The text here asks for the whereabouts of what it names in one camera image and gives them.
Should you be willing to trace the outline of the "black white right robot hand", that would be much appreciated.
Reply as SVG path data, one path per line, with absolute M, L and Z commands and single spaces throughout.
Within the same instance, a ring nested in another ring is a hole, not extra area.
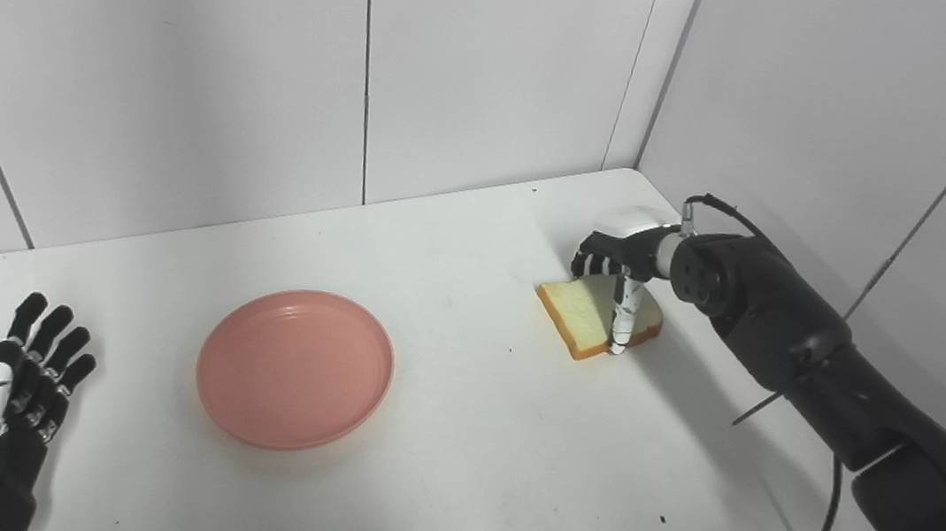
M 594 230 L 579 244 L 570 263 L 575 280 L 590 275 L 615 278 L 608 353 L 621 355 L 629 348 L 645 284 L 668 279 L 673 253 L 664 247 L 680 238 L 681 225 L 667 222 L 664 213 L 633 206 L 601 212 Z

